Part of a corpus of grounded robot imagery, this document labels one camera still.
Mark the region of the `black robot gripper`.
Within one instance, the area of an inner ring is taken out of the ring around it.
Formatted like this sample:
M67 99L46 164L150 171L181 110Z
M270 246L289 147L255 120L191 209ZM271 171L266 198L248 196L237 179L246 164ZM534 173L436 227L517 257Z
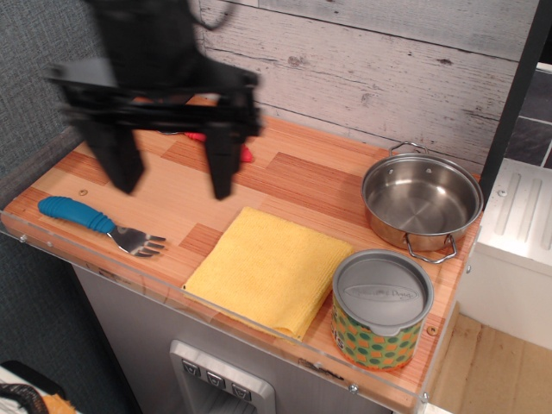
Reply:
M109 60L91 58L48 67L45 77L66 96L64 115L83 122L81 135L115 188L130 194L144 172L131 129L200 132L215 199L232 192L242 145L262 129L254 72L201 56L181 86L120 86Z

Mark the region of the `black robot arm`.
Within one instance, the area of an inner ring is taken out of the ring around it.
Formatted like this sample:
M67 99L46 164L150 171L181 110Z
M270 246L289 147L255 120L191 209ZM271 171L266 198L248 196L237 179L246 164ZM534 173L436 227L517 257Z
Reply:
M112 184L130 193L144 171L133 133L195 132L217 199L231 193L242 145L261 130L255 73L204 56L185 1L93 1L105 55L61 63L47 78Z

